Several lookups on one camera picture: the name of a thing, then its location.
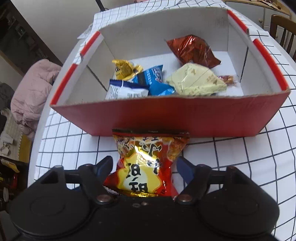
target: white and blue package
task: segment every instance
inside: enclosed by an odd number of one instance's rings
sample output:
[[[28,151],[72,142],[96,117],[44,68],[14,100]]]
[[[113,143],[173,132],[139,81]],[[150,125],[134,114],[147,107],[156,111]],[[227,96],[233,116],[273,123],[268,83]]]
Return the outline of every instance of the white and blue package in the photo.
[[[148,96],[149,86],[141,86],[123,80],[110,80],[105,99],[130,99]]]
[[[154,66],[141,73],[138,73],[132,81],[141,86],[149,86],[150,95],[171,95],[175,92],[174,87],[164,84],[162,80],[161,72],[163,65]]]

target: open box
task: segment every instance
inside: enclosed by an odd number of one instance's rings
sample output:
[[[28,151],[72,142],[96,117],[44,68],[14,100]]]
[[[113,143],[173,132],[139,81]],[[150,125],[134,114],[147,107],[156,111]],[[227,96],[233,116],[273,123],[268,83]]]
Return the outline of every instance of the open box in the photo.
[[[164,41],[193,34],[221,60],[212,70],[235,75],[238,83],[217,96],[149,96],[104,100],[113,59],[144,69],[163,64],[163,79],[181,67]],[[71,65],[51,107],[91,135],[111,136],[112,128],[181,130],[191,137],[254,136],[271,120],[290,90],[258,39],[230,10],[216,7],[164,9],[100,29]]]

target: pink jacket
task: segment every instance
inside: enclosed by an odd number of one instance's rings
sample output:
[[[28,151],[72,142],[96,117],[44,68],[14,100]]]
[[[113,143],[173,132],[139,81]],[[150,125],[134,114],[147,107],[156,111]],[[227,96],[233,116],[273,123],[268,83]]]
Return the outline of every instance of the pink jacket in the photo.
[[[61,66],[42,59],[23,77],[11,100],[11,112],[22,132],[34,139],[45,101]]]

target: screw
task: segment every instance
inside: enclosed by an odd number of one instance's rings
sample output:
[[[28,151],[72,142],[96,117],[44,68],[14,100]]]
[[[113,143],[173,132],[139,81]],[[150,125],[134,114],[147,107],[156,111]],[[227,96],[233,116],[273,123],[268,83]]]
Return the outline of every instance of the screw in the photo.
[[[102,195],[97,196],[96,199],[101,203],[105,203],[105,202],[110,202],[112,200],[112,197],[110,197],[107,194],[102,194]]]
[[[133,203],[132,205],[133,207],[141,207],[141,205],[139,203]]]
[[[192,201],[192,197],[188,194],[181,194],[178,196],[178,199],[181,201],[181,202],[190,202]]]

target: wooden chair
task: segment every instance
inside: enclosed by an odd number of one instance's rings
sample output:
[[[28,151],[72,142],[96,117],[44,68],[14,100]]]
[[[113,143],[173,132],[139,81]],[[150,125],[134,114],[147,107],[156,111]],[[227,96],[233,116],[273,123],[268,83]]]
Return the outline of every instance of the wooden chair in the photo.
[[[276,39],[276,30],[277,30],[277,26],[281,26],[282,28],[284,28],[284,32],[283,32],[283,36],[281,38],[281,42],[280,45],[283,47],[284,42],[285,42],[285,37],[286,37],[286,31],[288,30],[292,35],[287,47],[287,53],[290,54],[291,51],[291,47],[293,44],[293,39],[294,39],[294,35],[296,35],[296,23],[293,22],[292,20],[285,18],[283,16],[280,15],[276,15],[273,14],[271,16],[271,22],[270,22],[270,31],[269,34],[271,37],[273,37],[274,39]],[[294,61],[296,60],[296,51],[293,55],[292,58]]]

